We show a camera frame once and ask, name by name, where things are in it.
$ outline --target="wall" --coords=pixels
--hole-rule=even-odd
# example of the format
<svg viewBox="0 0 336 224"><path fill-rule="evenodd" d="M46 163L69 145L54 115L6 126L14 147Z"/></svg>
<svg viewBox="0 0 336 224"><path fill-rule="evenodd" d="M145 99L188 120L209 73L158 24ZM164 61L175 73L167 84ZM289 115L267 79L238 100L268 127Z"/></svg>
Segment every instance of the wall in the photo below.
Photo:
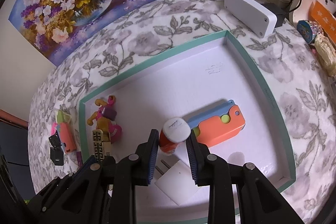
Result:
<svg viewBox="0 0 336 224"><path fill-rule="evenodd" d="M8 21L15 1L0 10L0 109L28 121L31 98L54 65Z"/></svg>

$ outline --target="crumpled plastic bag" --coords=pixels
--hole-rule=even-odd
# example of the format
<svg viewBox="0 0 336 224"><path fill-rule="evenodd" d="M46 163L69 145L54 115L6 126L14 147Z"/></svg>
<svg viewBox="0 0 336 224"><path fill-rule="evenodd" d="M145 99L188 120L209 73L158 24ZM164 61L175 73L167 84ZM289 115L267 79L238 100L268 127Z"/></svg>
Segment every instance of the crumpled plastic bag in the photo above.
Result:
<svg viewBox="0 0 336 224"><path fill-rule="evenodd" d="M336 52L329 39L318 34L313 45L319 54L320 63L328 75L330 77L336 76Z"/></svg>

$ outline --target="floral tablecloth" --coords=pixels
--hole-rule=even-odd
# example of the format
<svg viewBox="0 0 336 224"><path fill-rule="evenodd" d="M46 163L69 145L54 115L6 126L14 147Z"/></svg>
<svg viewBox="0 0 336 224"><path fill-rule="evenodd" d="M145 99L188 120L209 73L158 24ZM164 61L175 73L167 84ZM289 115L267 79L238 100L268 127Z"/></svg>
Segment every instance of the floral tablecloth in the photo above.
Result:
<svg viewBox="0 0 336 224"><path fill-rule="evenodd" d="M78 168L76 155L64 166L49 156L54 109L72 115L77 146L79 101L132 66L196 37L228 29L254 59L278 102L292 142L297 180L283 196L306 223L334 188L336 107L325 73L295 28L285 22L259 39L231 15L223 0L157 0L111 23L54 69L31 103L28 150L39 192L55 176Z"/></svg>

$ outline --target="white bottle cap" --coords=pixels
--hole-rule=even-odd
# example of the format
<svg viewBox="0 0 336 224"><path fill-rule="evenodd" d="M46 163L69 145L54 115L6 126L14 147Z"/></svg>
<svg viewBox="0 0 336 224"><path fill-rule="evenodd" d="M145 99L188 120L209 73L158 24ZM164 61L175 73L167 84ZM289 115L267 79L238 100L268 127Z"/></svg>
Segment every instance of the white bottle cap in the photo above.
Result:
<svg viewBox="0 0 336 224"><path fill-rule="evenodd" d="M187 122L180 117L174 117L165 122L162 131L167 139L173 143L184 142L191 133Z"/></svg>

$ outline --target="silver rivet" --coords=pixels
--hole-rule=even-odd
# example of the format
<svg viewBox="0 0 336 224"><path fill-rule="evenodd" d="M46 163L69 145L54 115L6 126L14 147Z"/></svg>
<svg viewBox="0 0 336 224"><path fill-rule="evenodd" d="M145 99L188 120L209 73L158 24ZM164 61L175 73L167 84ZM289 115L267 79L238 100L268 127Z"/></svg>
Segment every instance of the silver rivet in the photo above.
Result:
<svg viewBox="0 0 336 224"><path fill-rule="evenodd" d="M217 159L217 156L214 155L214 154L209 154L209 155L207 155L207 159L208 159L208 160L211 160L211 161L214 161L214 160Z"/></svg>
<svg viewBox="0 0 336 224"><path fill-rule="evenodd" d="M90 169L92 171L96 171L100 168L100 164L91 164Z"/></svg>
<svg viewBox="0 0 336 224"><path fill-rule="evenodd" d="M246 163L246 168L248 170L253 170L255 168L255 165L251 162Z"/></svg>
<svg viewBox="0 0 336 224"><path fill-rule="evenodd" d="M139 156L137 154L132 154L128 156L129 160L137 160L139 158Z"/></svg>

